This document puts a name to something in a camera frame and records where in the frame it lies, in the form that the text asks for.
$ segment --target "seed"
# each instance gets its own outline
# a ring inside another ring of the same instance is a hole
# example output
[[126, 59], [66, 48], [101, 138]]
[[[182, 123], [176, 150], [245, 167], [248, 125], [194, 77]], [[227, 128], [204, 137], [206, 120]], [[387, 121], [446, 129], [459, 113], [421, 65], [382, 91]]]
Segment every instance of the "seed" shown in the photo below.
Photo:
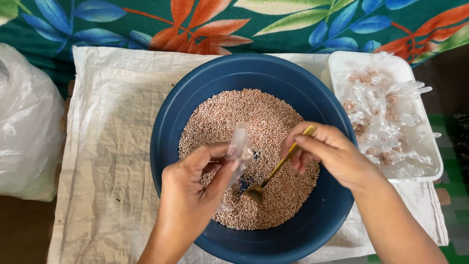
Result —
[[[202, 144], [230, 141], [236, 123], [244, 122], [255, 159], [251, 159], [242, 181], [259, 186], [280, 162], [280, 146], [287, 134], [303, 121], [290, 105], [257, 89], [225, 91], [207, 99], [191, 115], [179, 141], [179, 158]], [[214, 173], [202, 175], [199, 183], [207, 187]], [[238, 181], [223, 195], [223, 202], [234, 208], [217, 212], [212, 219], [238, 230], [267, 229], [293, 217], [316, 186], [319, 164], [309, 162], [298, 175], [285, 164], [263, 188], [260, 207], [241, 195]]]

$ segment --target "bowl rim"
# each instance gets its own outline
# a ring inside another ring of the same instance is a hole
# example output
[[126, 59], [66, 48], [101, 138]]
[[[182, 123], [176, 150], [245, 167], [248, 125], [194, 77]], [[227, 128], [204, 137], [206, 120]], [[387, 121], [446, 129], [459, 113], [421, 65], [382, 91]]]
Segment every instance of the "bowl rim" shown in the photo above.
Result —
[[[335, 98], [334, 94], [332, 93], [329, 88], [325, 86], [324, 83], [322, 83], [316, 76], [314, 76], [312, 73], [307, 71], [305, 68], [290, 62], [288, 60], [272, 56], [272, 55], [267, 55], [267, 54], [256, 54], [256, 53], [244, 53], [244, 54], [232, 54], [232, 55], [226, 55], [226, 56], [221, 56], [215, 59], [212, 59], [210, 61], [207, 61], [199, 66], [197, 66], [195, 69], [190, 71], [187, 75], [185, 75], [174, 87], [173, 89], [169, 92], [165, 100], [163, 101], [163, 104], [161, 105], [157, 117], [155, 119], [155, 123], [153, 126], [153, 130], [151, 133], [151, 141], [150, 141], [150, 167], [151, 167], [151, 174], [153, 178], [153, 183], [155, 185], [156, 191], [158, 193], [158, 197], [161, 196], [161, 189], [158, 187], [158, 184], [156, 182], [156, 175], [160, 175], [161, 173], [158, 173], [158, 169], [156, 168], [156, 155], [159, 152], [160, 145], [159, 142], [156, 140], [161, 137], [161, 134], [163, 132], [163, 121], [165, 120], [166, 114], [168, 113], [169, 106], [173, 103], [177, 95], [181, 92], [181, 90], [193, 79], [195, 78], [198, 74], [200, 74], [203, 71], [209, 70], [212, 67], [216, 67], [219, 64], [223, 63], [228, 63], [230, 61], [237, 61], [237, 60], [263, 60], [263, 61], [268, 61], [268, 62], [273, 62], [276, 64], [281, 64], [282, 66], [289, 67], [293, 69], [294, 71], [298, 72], [299, 74], [303, 75], [306, 79], [308, 79], [312, 84], [314, 84], [318, 89], [320, 89], [322, 92], [328, 94], [330, 97]], [[333, 104], [335, 107], [339, 109], [341, 117], [348, 121], [348, 116], [343, 110], [341, 104], [339, 103], [338, 100], [333, 100]], [[357, 146], [357, 141], [355, 138], [355, 133], [353, 133], [353, 128], [352, 124], [350, 122], [345, 122], [346, 130], [350, 134], [352, 138], [348, 136], [348, 138]], [[350, 209], [352, 208], [352, 205], [354, 203], [354, 199], [352, 197], [350, 201]], [[302, 259], [315, 251], [317, 251], [319, 248], [321, 248], [323, 245], [325, 245], [340, 229], [340, 227], [343, 225], [345, 222], [345, 219], [347, 218], [347, 215], [344, 215], [343, 217], [340, 217], [338, 221], [330, 228], [330, 236], [324, 236], [320, 241], [316, 242], [311, 242], [308, 244], [305, 244], [303, 247], [295, 249], [293, 251], [289, 251], [286, 253], [279, 253], [279, 254], [272, 254], [272, 255], [244, 255], [241, 256], [237, 252], [233, 252], [228, 248], [223, 248], [220, 245], [211, 242], [208, 238], [204, 237], [203, 235], [200, 235], [195, 241], [194, 244], [196, 244], [198, 247], [200, 247], [202, 250], [206, 251], [207, 253], [218, 257], [220, 259], [223, 259], [225, 261], [231, 262], [231, 263], [236, 263], [236, 264], [250, 264], [250, 263], [270, 263], [270, 264], [286, 264], [290, 262], [297, 261], [299, 259]]]

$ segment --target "fingernail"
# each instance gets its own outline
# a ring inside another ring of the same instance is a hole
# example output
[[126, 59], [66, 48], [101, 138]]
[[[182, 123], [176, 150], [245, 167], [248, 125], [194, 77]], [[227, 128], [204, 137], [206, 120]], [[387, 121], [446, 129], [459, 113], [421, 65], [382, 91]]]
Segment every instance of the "fingernail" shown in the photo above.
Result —
[[239, 166], [239, 161], [235, 160], [231, 163], [230, 165], [230, 170], [231, 172], [234, 172]]
[[303, 143], [304, 142], [304, 137], [295, 136], [295, 141], [298, 142], [298, 143]]

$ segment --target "floral fabric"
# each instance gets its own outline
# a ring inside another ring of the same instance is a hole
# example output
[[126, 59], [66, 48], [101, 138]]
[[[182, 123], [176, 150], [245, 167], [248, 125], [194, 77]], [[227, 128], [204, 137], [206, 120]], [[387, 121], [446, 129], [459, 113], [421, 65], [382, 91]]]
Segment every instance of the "floral fabric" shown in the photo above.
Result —
[[469, 42], [467, 0], [0, 0], [0, 42], [66, 96], [71, 47], [193, 54], [395, 52], [415, 66]]

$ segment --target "spoon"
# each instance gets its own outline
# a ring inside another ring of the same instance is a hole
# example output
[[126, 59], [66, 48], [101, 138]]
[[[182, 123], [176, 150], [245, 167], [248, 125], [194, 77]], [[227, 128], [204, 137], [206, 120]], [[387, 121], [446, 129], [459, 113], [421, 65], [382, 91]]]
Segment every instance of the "spoon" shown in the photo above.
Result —
[[[316, 131], [316, 129], [317, 128], [315, 126], [310, 125], [303, 132], [302, 135], [311, 136], [314, 133], [314, 131]], [[270, 179], [272, 179], [272, 177], [280, 170], [280, 168], [283, 166], [283, 164], [285, 164], [293, 156], [293, 154], [295, 154], [295, 152], [298, 149], [299, 149], [299, 146], [295, 142], [291, 146], [291, 148], [288, 150], [287, 156], [280, 161], [279, 165], [277, 165], [277, 167], [273, 170], [273, 172], [269, 175], [269, 177], [265, 181], [263, 181], [260, 186], [248, 188], [242, 194], [249, 196], [253, 201], [255, 201], [257, 203], [258, 206], [261, 205], [262, 204], [262, 188], [264, 188], [265, 185], [267, 185], [267, 183], [270, 181]]]

